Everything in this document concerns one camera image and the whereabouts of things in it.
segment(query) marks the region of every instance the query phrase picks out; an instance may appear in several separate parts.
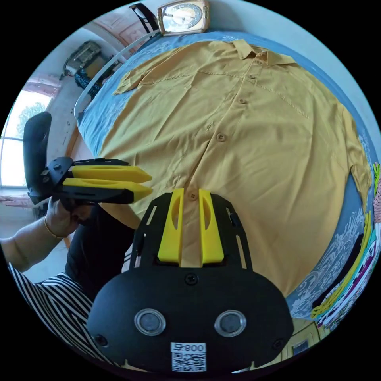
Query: black pants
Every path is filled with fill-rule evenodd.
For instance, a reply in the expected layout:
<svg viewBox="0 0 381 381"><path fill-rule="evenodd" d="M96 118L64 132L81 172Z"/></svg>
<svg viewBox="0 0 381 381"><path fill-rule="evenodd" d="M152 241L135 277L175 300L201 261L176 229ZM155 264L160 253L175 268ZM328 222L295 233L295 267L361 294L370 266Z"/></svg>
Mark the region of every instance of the black pants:
<svg viewBox="0 0 381 381"><path fill-rule="evenodd" d="M65 272L92 301L110 279L121 273L134 232L99 205L93 208L86 226L76 230Z"/></svg>

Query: curtain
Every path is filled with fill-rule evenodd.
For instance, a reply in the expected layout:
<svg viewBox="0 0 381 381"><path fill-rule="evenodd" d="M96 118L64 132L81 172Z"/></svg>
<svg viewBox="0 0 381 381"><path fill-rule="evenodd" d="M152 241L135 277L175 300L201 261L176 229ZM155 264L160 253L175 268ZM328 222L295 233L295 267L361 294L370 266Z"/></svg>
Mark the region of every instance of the curtain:
<svg viewBox="0 0 381 381"><path fill-rule="evenodd" d="M21 196L0 196L0 204L19 208L32 208L33 203L27 194Z"/></svg>
<svg viewBox="0 0 381 381"><path fill-rule="evenodd" d="M61 83L55 75L34 74L24 85L23 90L36 92L38 94L47 95L55 98L60 90Z"/></svg>

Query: clock face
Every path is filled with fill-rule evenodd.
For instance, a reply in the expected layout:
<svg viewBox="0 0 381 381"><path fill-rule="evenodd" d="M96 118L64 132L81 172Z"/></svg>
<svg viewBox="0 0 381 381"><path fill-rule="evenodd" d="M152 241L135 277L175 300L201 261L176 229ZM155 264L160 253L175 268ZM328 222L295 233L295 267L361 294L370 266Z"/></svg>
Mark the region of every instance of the clock face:
<svg viewBox="0 0 381 381"><path fill-rule="evenodd" d="M162 9L162 20L167 32L182 32L195 27L202 19L202 9L192 3L181 3Z"/></svg>

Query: striped shirt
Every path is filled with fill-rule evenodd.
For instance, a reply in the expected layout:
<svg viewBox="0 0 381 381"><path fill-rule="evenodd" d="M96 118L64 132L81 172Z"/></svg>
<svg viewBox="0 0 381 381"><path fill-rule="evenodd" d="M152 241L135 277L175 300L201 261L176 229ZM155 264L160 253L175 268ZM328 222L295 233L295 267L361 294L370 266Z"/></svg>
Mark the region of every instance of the striped shirt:
<svg viewBox="0 0 381 381"><path fill-rule="evenodd" d="M8 268L29 307L53 334L87 355L119 366L107 359L91 339L86 323L92 302L77 282L65 273L60 273L34 284L11 264Z"/></svg>

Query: qr code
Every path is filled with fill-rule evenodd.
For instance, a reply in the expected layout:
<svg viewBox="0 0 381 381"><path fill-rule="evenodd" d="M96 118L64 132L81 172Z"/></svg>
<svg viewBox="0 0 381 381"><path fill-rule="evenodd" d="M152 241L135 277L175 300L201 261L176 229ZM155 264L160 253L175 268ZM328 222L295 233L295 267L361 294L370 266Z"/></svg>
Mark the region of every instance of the qr code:
<svg viewBox="0 0 381 381"><path fill-rule="evenodd" d="M171 343L173 372L206 372L205 343Z"/></svg>
<svg viewBox="0 0 381 381"><path fill-rule="evenodd" d="M174 372L206 372L206 353L172 353Z"/></svg>

